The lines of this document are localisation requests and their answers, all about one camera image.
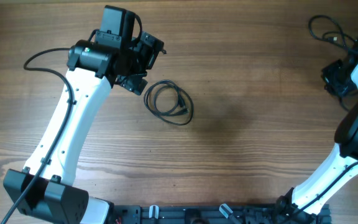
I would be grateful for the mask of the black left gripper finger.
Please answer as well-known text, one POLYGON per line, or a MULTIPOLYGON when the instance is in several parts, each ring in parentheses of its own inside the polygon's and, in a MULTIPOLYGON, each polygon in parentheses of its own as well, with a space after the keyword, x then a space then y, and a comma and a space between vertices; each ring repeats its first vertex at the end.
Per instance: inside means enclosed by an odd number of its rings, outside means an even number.
POLYGON ((148 82, 142 76, 126 76, 119 77, 118 84, 129 92, 141 95, 148 82))
POLYGON ((142 49, 142 55, 144 57, 145 67, 152 68, 158 54, 160 52, 163 54, 167 53, 164 49, 164 42, 147 32, 143 32, 141 42, 144 47, 142 49))

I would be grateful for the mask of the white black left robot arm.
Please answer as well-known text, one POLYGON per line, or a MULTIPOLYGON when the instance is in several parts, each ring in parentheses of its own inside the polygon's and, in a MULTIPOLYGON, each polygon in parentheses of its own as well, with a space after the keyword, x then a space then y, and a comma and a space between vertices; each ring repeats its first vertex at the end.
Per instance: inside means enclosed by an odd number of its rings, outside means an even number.
POLYGON ((101 27, 68 48, 62 95, 47 129, 22 170, 8 170, 3 186, 18 211, 51 223, 121 223, 114 204, 73 186, 91 124, 114 86, 140 95, 163 42, 140 31, 140 17, 106 6, 101 27))

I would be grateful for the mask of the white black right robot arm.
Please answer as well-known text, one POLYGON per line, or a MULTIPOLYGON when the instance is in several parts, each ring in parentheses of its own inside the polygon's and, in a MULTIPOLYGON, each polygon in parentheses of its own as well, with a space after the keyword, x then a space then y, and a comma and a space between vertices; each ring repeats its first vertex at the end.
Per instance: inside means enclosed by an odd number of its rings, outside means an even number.
MULTIPOLYGON (((355 58, 354 68, 342 77, 358 91, 358 39, 350 56, 355 58)), ((277 200, 273 213, 277 220, 312 223, 325 203, 358 174, 358 101, 337 127, 334 142, 331 153, 314 173, 277 200)))

